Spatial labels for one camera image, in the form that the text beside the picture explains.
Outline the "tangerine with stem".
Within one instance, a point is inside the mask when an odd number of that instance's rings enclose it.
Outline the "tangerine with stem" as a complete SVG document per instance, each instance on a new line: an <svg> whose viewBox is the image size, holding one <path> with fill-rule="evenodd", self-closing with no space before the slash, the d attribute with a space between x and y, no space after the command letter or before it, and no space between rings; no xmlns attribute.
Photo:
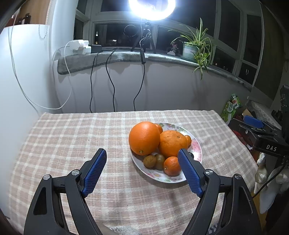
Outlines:
<svg viewBox="0 0 289 235"><path fill-rule="evenodd" d="M178 158L174 156L168 157L163 163L163 170L168 176L178 176L181 172L181 166L178 162Z"/></svg>

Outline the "brown cracked kiwi fruit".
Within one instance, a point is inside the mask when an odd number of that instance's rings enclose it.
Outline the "brown cracked kiwi fruit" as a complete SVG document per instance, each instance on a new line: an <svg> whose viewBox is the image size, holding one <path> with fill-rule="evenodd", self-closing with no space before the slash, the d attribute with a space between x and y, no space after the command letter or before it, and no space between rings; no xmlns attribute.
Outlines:
<svg viewBox="0 0 289 235"><path fill-rule="evenodd" d="M148 155L143 159L143 164L146 168L154 168L156 162L157 160L155 155Z"/></svg>

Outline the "green carton box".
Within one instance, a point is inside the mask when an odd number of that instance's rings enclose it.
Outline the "green carton box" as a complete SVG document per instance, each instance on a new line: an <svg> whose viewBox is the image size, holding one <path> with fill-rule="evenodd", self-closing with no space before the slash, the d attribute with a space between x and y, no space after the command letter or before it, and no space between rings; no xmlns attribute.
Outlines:
<svg viewBox="0 0 289 235"><path fill-rule="evenodd" d="M228 125L239 108L242 108L242 102L240 101L239 97L234 93L230 96L230 99L225 104L220 117Z"/></svg>

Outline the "potted spider plant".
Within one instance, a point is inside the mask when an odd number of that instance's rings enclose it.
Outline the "potted spider plant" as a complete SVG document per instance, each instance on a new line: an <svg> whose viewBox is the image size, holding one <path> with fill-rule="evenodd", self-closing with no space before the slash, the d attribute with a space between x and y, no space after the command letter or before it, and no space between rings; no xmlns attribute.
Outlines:
<svg viewBox="0 0 289 235"><path fill-rule="evenodd" d="M208 28L203 26L203 20L200 18L199 28L193 32L187 25L185 27L189 30L188 34L180 34L171 41L171 45L177 40L183 44L183 58L194 61L197 67L193 70L199 71L200 79L203 78L204 71L208 71L213 58L213 44L209 36L206 36Z"/></svg>

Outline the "lumpy orange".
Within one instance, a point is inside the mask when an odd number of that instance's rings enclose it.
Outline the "lumpy orange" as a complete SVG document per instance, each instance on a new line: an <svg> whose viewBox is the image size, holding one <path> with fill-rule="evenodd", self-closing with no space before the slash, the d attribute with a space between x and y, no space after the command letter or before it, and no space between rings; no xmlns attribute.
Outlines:
<svg viewBox="0 0 289 235"><path fill-rule="evenodd" d="M178 131L167 130L160 134L159 152L165 157L177 157L180 149L188 149L186 137Z"/></svg>

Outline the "large orange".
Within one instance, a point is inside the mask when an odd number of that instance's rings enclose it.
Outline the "large orange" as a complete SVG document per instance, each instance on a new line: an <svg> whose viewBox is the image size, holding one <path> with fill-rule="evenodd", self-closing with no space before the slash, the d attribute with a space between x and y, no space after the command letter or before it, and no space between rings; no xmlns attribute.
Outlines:
<svg viewBox="0 0 289 235"><path fill-rule="evenodd" d="M154 152L160 143L158 127L149 121L136 124L129 133L130 149L137 155L145 156Z"/></svg>

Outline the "small tangerine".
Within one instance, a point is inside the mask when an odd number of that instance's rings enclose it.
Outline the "small tangerine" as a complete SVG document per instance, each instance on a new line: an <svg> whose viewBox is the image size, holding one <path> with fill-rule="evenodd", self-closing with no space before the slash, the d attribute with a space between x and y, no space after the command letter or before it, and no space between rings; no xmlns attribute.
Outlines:
<svg viewBox="0 0 289 235"><path fill-rule="evenodd" d="M187 140L188 148L189 148L191 146L191 137L189 135L185 135L185 138Z"/></svg>

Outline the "floral white plate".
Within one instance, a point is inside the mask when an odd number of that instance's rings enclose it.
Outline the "floral white plate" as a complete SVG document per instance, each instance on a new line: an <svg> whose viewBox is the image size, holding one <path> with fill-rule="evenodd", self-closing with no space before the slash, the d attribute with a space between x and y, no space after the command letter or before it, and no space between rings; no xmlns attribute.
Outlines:
<svg viewBox="0 0 289 235"><path fill-rule="evenodd" d="M163 128L163 132L167 131L167 130L174 130L174 131L180 132L184 136L185 135L189 135L191 137L191 146L187 149L187 151L193 153L194 160L197 160L199 162L202 161L201 146L198 143L198 141L195 139L193 134L191 134L189 131L187 131L186 129L184 129L184 128L176 125L176 124L166 123L166 122L157 122L157 124L159 124ZM152 152L149 155L156 155L156 154L161 154L159 152L158 147L157 147L157 149L154 152ZM169 183L171 183L171 184L180 183L180 182L186 181L186 177L184 176L184 173L182 171L180 172L180 174L178 176L172 177L172 176L166 175L166 173L164 173L164 170L160 171L160 170L157 170L155 168L146 168L144 166L144 164L143 164L143 159L146 156L148 156L148 155L145 155L145 156L137 155L131 150L132 161L134 162L136 167L142 173L144 173L146 176L148 176L151 179L154 179L156 181L163 182L163 183L168 183L168 184Z"/></svg>

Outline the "green-brown kiwi fruit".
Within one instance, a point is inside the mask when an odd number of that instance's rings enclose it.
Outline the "green-brown kiwi fruit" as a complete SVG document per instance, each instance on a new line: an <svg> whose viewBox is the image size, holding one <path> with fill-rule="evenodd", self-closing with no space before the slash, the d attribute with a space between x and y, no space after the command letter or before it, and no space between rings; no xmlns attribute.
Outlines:
<svg viewBox="0 0 289 235"><path fill-rule="evenodd" d="M165 157L162 154L156 154L155 157L156 157L156 164L155 164L154 168L162 171Z"/></svg>

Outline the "pink plaid tablecloth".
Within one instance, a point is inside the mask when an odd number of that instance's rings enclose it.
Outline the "pink plaid tablecloth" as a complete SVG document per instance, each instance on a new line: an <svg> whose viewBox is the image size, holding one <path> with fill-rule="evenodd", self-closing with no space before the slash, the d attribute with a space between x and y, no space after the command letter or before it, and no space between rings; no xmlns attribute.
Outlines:
<svg viewBox="0 0 289 235"><path fill-rule="evenodd" d="M31 128L12 171L11 224L23 231L33 195L45 174L65 176L103 148L105 168L86 198L96 222L107 227L129 226L141 234L182 234L199 199L186 183L163 184L135 167L128 136L142 121L183 127L198 140L205 168L223 176L241 174L248 188L254 188L257 165L253 157L214 111L45 113Z"/></svg>

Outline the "black adapter on sill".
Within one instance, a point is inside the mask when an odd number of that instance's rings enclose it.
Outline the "black adapter on sill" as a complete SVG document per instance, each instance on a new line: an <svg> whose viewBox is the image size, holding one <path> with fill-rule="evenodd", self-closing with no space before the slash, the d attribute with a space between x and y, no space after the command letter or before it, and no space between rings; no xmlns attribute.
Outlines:
<svg viewBox="0 0 289 235"><path fill-rule="evenodd" d="M91 53L100 53L102 51L102 45L91 44Z"/></svg>

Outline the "white power strip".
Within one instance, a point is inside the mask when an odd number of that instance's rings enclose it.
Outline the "white power strip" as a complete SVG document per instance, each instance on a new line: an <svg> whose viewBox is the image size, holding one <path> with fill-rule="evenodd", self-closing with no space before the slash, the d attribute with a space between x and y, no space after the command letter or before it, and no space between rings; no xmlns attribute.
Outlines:
<svg viewBox="0 0 289 235"><path fill-rule="evenodd" d="M68 43L73 55L84 55L91 53L91 46L88 40L72 40Z"/></svg>

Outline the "small figurine on sill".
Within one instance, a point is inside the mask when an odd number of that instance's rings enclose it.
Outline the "small figurine on sill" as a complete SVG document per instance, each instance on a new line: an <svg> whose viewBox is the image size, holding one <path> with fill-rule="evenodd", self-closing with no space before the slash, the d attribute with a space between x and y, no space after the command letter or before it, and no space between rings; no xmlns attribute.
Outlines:
<svg viewBox="0 0 289 235"><path fill-rule="evenodd" d="M180 56L180 50L176 42L172 42L171 48L167 52L168 55Z"/></svg>

